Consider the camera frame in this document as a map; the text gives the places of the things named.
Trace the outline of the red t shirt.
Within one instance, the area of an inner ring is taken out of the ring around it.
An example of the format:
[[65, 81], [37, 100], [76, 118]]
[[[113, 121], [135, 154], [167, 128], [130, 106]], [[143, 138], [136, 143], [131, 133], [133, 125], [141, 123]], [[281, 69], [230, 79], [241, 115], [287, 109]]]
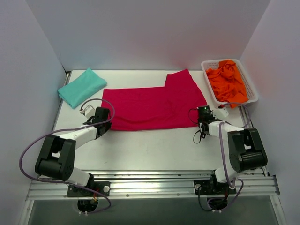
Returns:
[[104, 89], [102, 106], [115, 110], [111, 129], [142, 131], [194, 127], [207, 101], [187, 69], [166, 76], [163, 87]]

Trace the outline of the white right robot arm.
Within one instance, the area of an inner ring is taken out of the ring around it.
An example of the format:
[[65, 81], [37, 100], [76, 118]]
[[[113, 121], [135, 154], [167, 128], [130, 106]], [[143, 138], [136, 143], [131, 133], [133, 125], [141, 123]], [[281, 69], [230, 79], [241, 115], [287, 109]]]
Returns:
[[256, 128], [237, 127], [221, 120], [208, 105], [198, 107], [197, 111], [202, 137], [213, 136], [220, 142], [222, 166], [213, 172], [208, 182], [211, 192], [220, 193], [225, 183], [232, 187], [241, 172], [267, 165], [267, 154]]

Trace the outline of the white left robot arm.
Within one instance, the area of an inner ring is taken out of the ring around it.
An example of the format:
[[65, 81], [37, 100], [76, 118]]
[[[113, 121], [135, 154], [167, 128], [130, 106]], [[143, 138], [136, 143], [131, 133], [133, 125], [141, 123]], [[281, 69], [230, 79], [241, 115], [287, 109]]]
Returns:
[[35, 172], [58, 181], [78, 185], [79, 193], [90, 196], [95, 190], [92, 175], [74, 167], [75, 151], [105, 134], [112, 123], [108, 121], [111, 116], [108, 108], [93, 108], [88, 105], [83, 115], [87, 121], [82, 124], [81, 130], [45, 137], [37, 158]]

